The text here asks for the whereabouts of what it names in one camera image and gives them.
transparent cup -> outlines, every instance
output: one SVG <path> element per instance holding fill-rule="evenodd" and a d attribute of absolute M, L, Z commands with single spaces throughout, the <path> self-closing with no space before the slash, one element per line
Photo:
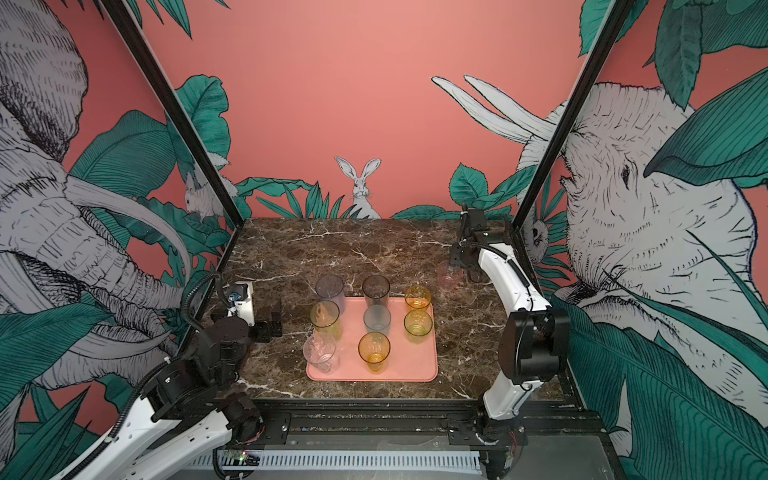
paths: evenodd
<path fill-rule="evenodd" d="M 381 372 L 389 357 L 389 339 L 381 332 L 366 333 L 357 344 L 357 353 L 373 372 Z"/>
<path fill-rule="evenodd" d="M 406 326 L 406 335 L 411 343 L 421 343 L 427 339 L 432 331 L 432 317 L 426 310 L 411 310 L 406 314 L 403 324 Z"/>
<path fill-rule="evenodd" d="M 315 293 L 321 300 L 330 300 L 339 306 L 339 314 L 344 313 L 344 280 L 340 276 L 325 275 L 315 283 Z"/>
<path fill-rule="evenodd" d="M 437 266 L 437 287 L 442 292 L 450 292 L 464 279 L 464 269 L 451 265 L 444 260 Z"/>
<path fill-rule="evenodd" d="M 339 321 L 339 306 L 330 300 L 315 303 L 310 310 L 310 322 L 316 332 L 329 333 L 337 341 L 341 339 L 342 329 Z"/>
<path fill-rule="evenodd" d="M 362 282 L 362 295 L 366 305 L 383 305 L 389 303 L 389 280 L 383 275 L 371 275 Z"/>
<path fill-rule="evenodd" d="M 304 342 L 304 359 L 320 372 L 328 373 L 339 365 L 336 340 L 329 333 L 314 332 Z"/>
<path fill-rule="evenodd" d="M 392 324 L 392 314 L 383 305 L 371 305 L 362 315 L 362 321 L 366 324 L 366 331 L 381 332 L 389 335 L 389 326 Z"/>
<path fill-rule="evenodd" d="M 412 285 L 406 288 L 406 305 L 408 310 L 425 309 L 432 303 L 432 292 L 423 285 Z"/>

cable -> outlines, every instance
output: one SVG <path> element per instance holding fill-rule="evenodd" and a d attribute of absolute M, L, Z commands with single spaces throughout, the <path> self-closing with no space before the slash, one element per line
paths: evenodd
<path fill-rule="evenodd" d="M 234 479 L 234 478 L 246 478 L 246 477 L 250 476 L 250 474 L 255 472 L 255 470 L 251 470 L 250 472 L 248 472 L 247 475 L 243 475 L 243 473 L 240 472 L 236 476 L 232 476 L 230 474 L 227 474 L 224 470 L 221 469 L 221 465 L 219 464 L 219 449 L 214 449 L 211 452 L 211 455 L 214 458 L 214 473 L 221 480 L 231 480 L 231 479 Z"/>

pink tray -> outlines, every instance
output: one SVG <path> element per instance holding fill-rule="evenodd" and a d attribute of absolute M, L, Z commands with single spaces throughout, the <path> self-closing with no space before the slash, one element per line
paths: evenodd
<path fill-rule="evenodd" d="M 362 315 L 366 311 L 366 299 L 361 296 L 348 296 L 342 323 L 341 340 L 336 344 L 339 365 L 328 373 L 320 372 L 315 366 L 306 365 L 306 374 L 312 380 L 337 380 L 343 382 L 429 382 L 437 376 L 437 347 L 435 329 L 421 343 L 408 341 L 406 328 L 402 321 L 408 309 L 403 298 L 389 299 L 389 312 L 392 325 L 389 327 L 389 343 L 392 350 L 386 364 L 379 372 L 372 372 L 357 353 L 357 343 L 366 334 Z M 432 305 L 427 308 L 429 315 L 434 314 Z"/>

yellow cup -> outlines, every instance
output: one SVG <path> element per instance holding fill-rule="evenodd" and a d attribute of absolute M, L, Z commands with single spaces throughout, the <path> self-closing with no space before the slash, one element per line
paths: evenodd
<path fill-rule="evenodd" d="M 406 326 L 406 335 L 411 343 L 421 343 L 432 331 L 432 317 L 426 310 L 411 310 L 403 320 Z"/>
<path fill-rule="evenodd" d="M 389 339 L 381 332 L 366 333 L 357 344 L 357 353 L 373 372 L 380 372 L 389 357 Z"/>
<path fill-rule="evenodd" d="M 412 285 L 406 288 L 406 305 L 408 310 L 423 310 L 432 303 L 432 292 L 422 285 Z"/>
<path fill-rule="evenodd" d="M 342 334 L 339 317 L 339 306 L 330 300 L 315 303 L 310 310 L 310 322 L 315 326 L 315 331 L 330 333 L 336 341 L 341 339 Z"/>

marble table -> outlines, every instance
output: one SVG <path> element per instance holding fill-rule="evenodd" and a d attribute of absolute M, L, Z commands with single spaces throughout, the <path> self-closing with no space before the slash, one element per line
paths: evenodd
<path fill-rule="evenodd" d="M 464 280 L 438 293 L 436 270 L 447 260 L 456 221 L 251 219 L 243 227 L 223 272 L 224 284 L 253 282 L 257 315 L 266 318 L 283 301 L 283 336 L 256 344 L 234 390 L 253 397 L 305 399 L 477 399 L 498 374 L 496 349 L 506 316 L 490 284 Z M 347 296 L 362 296 L 362 281 L 385 275 L 393 296 L 412 283 L 434 294 L 438 375 L 431 382 L 317 382 L 306 375 L 302 345 L 311 333 L 314 284 L 341 276 Z M 221 315 L 212 296 L 204 314 Z M 557 377 L 532 399 L 564 398 Z"/>

